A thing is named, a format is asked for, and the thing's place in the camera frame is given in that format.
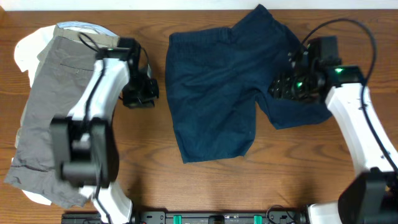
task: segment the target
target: wood grain surface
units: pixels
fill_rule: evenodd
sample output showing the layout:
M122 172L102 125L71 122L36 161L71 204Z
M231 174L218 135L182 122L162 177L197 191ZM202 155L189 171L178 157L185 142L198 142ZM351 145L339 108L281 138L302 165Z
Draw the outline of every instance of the wood grain surface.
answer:
M148 51L159 81L152 110L116 106L114 133L120 154L118 180L140 207L169 211L265 210L273 204L297 207L336 200L353 180L345 141L334 118L319 125L276 131L257 108L256 140L244 157L183 164L175 140L164 83L165 56L173 32L232 26L249 11L80 11L6 12L0 21L0 179L4 180L19 120L29 95L27 72L14 62L17 41L43 26L62 21L99 24L136 38ZM374 32L378 61L370 88L374 107L398 147L398 11L271 11L302 39L321 22L358 19ZM368 38L355 26L334 24L317 35L337 34L345 64L365 72L371 57ZM64 209L31 202L0 183L0 223L60 223ZM72 210L91 210L85 208Z

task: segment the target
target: dark blue shorts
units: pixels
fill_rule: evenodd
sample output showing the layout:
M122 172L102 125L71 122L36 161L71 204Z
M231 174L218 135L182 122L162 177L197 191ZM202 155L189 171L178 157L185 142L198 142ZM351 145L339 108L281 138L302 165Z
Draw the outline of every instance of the dark blue shorts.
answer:
M166 91L183 162L245 155L256 135L256 102L276 129L318 124L326 106L276 100L267 89L291 71L299 40L258 5L233 28L170 36Z

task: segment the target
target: black mount base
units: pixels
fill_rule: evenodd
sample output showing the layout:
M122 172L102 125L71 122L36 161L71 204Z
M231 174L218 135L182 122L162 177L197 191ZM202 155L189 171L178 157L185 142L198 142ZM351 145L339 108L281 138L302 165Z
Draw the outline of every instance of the black mount base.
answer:
M132 224L304 224L305 215L288 211L270 211L269 219L265 213L165 213L141 212L139 223ZM99 213L66 213L61 224L102 224Z

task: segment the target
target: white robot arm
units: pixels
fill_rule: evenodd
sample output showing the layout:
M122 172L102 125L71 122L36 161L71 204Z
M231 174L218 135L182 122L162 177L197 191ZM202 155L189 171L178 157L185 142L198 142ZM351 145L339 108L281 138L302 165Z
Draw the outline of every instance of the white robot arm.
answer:
M263 224L263 218L269 221L265 223L271 224L278 224L276 220L289 224L398 222L398 153L374 111L366 87L368 79L364 81L357 66L341 65L335 37L311 40L307 49L294 53L290 59L293 74L280 74L270 86L269 93L274 98L325 103L337 120L356 175L338 202L313 204L301 212L292 210L289 213L271 208L267 213L221 215L136 213L133 203L116 182L119 158L111 123L120 91L123 92L123 104L132 108L153 106L152 100L159 95L155 80L146 72L138 71L139 49L138 43L128 51L98 49L102 57L95 63L94 75L82 98L70 110L68 118L55 118L51 124L58 178L80 187L81 194L91 197L103 223ZM89 215L64 218L68 220L65 223L69 223L69 219L74 223L93 219Z

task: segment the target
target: black cable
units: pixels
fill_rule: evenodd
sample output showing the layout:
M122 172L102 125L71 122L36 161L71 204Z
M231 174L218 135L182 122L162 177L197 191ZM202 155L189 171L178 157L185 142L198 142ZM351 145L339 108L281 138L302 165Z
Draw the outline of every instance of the black cable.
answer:
M288 216L290 219L292 219L293 222L295 222L295 219L293 218L293 216L291 216L291 215L288 213L288 211L285 209L285 207L283 207L283 206L281 206L281 205L273 205L273 206L269 207L268 210L267 210L267 212L266 212L266 218L268 218L268 220L269 220L272 224L276 224L276 223L275 223L274 221L272 221L272 220L269 218L269 212L270 212L271 209L273 209L273 208L275 208L275 207L280 207L280 208L284 209L284 211L286 212L287 216Z
M104 205L100 202L100 198L98 197L98 195L100 194L100 190L101 190L101 173L102 173L101 170L102 170L102 167L99 166L99 171L97 172L97 175L96 175L97 188L95 189L93 200L97 201L101 210L104 211L106 218L108 219L108 223L112 224L111 216L109 215L108 211L106 211Z
M149 66L149 57L148 57L147 50L145 50L145 48L143 48L143 47L141 47L141 49L144 51L145 56L147 57L147 64L148 64L148 66Z
M82 36L85 36L88 40L90 40L90 41L94 44L94 46L95 46L96 48L93 48L92 46L88 45L88 44L83 40L83 38L81 38ZM87 34L82 33L82 32L80 32L80 33L78 34L78 37L79 37L80 41L81 41L84 45L86 45L88 48L90 48L91 50L94 50L95 52L98 53L98 56L100 57L100 59L102 60L102 63L103 63L103 68L102 68L102 71L101 71L101 75L98 77L97 82L95 83L95 85L94 85L92 91L90 92L90 95L88 96L87 101L86 101L85 117L83 118L83 123L86 124L86 125L88 125L88 112L89 112L89 110L90 110L91 99L93 98L93 95L94 95L94 93L95 93L95 90L98 88L98 85L100 84L102 78L103 78L104 75L105 75L106 62L105 62L105 59L104 59L104 55L101 54L101 49L100 49L100 47L98 46L98 44L97 44L91 37L89 37ZM100 200L99 200L99 198L98 198L98 195L99 195L99 193L100 193L100 188L101 188L101 170L102 170L102 168L101 168L100 165L99 165L98 170L99 170L99 171L97 172L97 176L96 176L97 187L96 187L96 190L95 190L95 194L94 194L94 196L93 196L93 200L96 200L96 201L97 201L99 207L102 209L102 211L104 211L104 213L105 213L105 215L106 215L106 218L108 219L108 223L109 223L109 224L112 224L112 220L111 220L111 217L110 217L109 213L106 211L106 209L104 208L103 204L100 202Z
M310 75L314 75L314 73L315 73L315 65L316 65L316 63L319 61L319 58L318 57L315 57L313 60L312 60L312 63L311 63L311 66L310 66ZM299 78L298 77L295 77L294 78L294 81L293 81L293 83L297 83L297 80L298 80ZM309 84L309 82L307 81L308 79L310 79L310 77L305 77L304 78L304 80L301 80L301 82L302 83L308 83L308 85L305 85L304 86L304 94L299 98L299 97L297 97L297 94L296 94L296 92L294 93L294 95L293 95L293 97L296 99L296 100L301 100L301 99L306 99L306 98L311 98L312 100L315 100L315 97L313 97L311 94L310 94L310 84Z
M372 34L372 32L370 31L370 29L368 27L366 27L363 23L353 20L353 19L347 19L347 18L341 18L341 19L333 19L331 21L328 22L324 22L322 24L320 24L317 28L315 28L314 30L312 30L302 41L302 46L304 46L304 43L308 40L308 38L315 33L318 29L327 26L328 24L332 24L335 22L350 22L352 24L355 24L357 26L359 26L360 28L362 28L363 31L365 31L365 33L369 36L370 41L371 41L371 45L372 45L372 62L368 71L368 74L366 75L366 78L363 80L362 83L362 90L361 90L361 108L363 111L363 114L365 116L365 120L369 126L369 129L371 130L377 144L380 147L380 150L382 151L384 157L387 159L388 163L390 163L391 167L393 168L395 173L398 173L398 167L396 166L396 164L394 163L394 161L392 161L389 153L387 152L386 148L383 146L383 143L381 142L379 136L376 133L376 130L374 129L372 122L369 118L368 112L366 111L366 104L364 102L364 93L365 93L365 88L366 85L368 85L369 79L372 75L373 69L374 69L374 65L376 63L376 59L377 59L377 44L376 44L376 40Z
M96 49L93 48L92 46L88 45L88 44L83 40L83 38L81 38L82 35L85 36L88 40L90 40L90 41L94 44L94 46L96 47ZM89 37L87 34L82 33L82 32L80 32L80 33L78 34L78 37L79 37L80 41L81 41L84 45L86 45L86 46L89 47L91 50L94 50L95 52L98 53L98 55L99 55L100 58L102 59L102 64L103 64L103 68L102 68L101 74L99 75L99 77L98 77L98 79L97 79L97 82L95 83L95 85L94 85L92 91L90 92L90 95L88 96L87 101L86 101L85 116L84 116L84 118L83 118L83 124L87 126L88 123L89 123L89 122L88 122L88 112L90 111L91 99L93 98L93 95L94 95L94 93L95 93L95 90L98 88L98 85L100 85L100 82L101 82L102 78L105 76L106 62L105 62L105 59L104 59L104 55L101 54L100 47L97 45L97 43L96 43L91 37Z

